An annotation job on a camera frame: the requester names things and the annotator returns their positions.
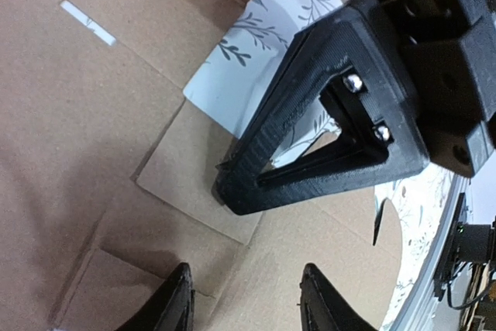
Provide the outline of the brown cardboard box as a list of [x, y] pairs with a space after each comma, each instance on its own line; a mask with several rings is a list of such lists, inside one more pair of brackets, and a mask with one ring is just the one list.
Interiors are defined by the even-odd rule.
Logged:
[[212, 211], [230, 141], [182, 94], [248, 0], [1, 0], [1, 328], [110, 330], [181, 261], [198, 330], [297, 330], [316, 262], [373, 325], [401, 256], [369, 189], [229, 216]]

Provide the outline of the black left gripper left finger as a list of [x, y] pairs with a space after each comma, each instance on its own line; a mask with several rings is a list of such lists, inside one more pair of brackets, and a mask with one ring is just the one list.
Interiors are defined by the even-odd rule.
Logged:
[[193, 330], [194, 296], [191, 268], [179, 263], [148, 301], [146, 330]]

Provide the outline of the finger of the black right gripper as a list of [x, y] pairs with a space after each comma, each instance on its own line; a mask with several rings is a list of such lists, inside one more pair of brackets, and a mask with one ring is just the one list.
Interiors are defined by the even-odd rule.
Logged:
[[363, 188], [386, 181], [388, 142], [377, 130], [388, 122], [378, 98], [387, 70], [384, 50], [366, 28], [337, 28], [328, 36], [299, 33], [270, 83], [257, 146], [273, 154], [313, 102], [322, 104], [342, 132], [283, 167], [259, 169], [257, 184]]
[[[298, 32], [214, 187], [237, 215], [383, 184], [423, 171], [412, 80], [378, 0], [351, 0]], [[337, 140], [283, 167], [269, 159], [320, 102]]]

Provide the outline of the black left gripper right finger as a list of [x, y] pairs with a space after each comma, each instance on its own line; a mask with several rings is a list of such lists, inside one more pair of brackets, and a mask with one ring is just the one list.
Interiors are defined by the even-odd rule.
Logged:
[[350, 306], [315, 264], [305, 265], [300, 289], [303, 331], [376, 331]]

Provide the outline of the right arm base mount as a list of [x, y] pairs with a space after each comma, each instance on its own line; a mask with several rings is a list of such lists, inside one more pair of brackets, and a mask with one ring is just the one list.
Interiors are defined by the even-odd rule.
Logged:
[[495, 272], [495, 224], [469, 224], [461, 219], [467, 207], [466, 194], [459, 193], [453, 221], [449, 226], [439, 262], [434, 273], [434, 295], [442, 300], [447, 297], [448, 306], [464, 310], [476, 305], [491, 294], [491, 286], [462, 305], [452, 303], [452, 283], [463, 268], [471, 264]]

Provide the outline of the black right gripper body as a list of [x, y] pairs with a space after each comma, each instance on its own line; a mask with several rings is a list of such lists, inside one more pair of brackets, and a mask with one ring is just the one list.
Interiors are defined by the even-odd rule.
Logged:
[[379, 0], [401, 37], [431, 161], [473, 177], [495, 149], [495, 0]]

